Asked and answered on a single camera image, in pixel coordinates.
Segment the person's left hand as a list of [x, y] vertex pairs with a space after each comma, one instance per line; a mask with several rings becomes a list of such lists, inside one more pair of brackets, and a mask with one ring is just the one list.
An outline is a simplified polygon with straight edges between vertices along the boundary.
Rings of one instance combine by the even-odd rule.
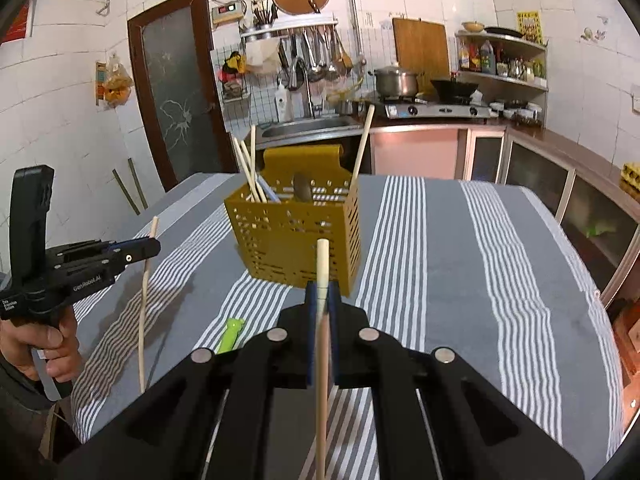
[[1, 353], [17, 370], [31, 380], [38, 374], [32, 359], [32, 349], [42, 350], [46, 359], [46, 372], [57, 382], [70, 382], [81, 372], [82, 359], [76, 337], [77, 321], [74, 309], [61, 311], [58, 326], [1, 322]]

